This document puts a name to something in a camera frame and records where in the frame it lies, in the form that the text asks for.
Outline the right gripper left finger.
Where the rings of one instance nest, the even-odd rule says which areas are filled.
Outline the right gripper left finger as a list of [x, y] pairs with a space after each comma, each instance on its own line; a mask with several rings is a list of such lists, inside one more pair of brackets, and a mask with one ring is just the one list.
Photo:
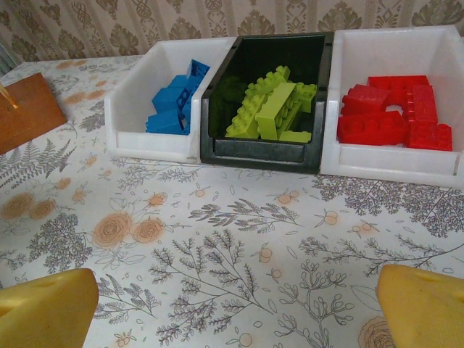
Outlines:
[[1, 346], [82, 347], [98, 301], [88, 268], [2, 289]]

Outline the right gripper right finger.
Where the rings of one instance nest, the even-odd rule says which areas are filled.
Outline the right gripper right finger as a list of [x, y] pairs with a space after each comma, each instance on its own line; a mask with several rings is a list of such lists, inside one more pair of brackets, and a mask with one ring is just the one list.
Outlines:
[[383, 266], [377, 297], [397, 347], [463, 346], [463, 280]]

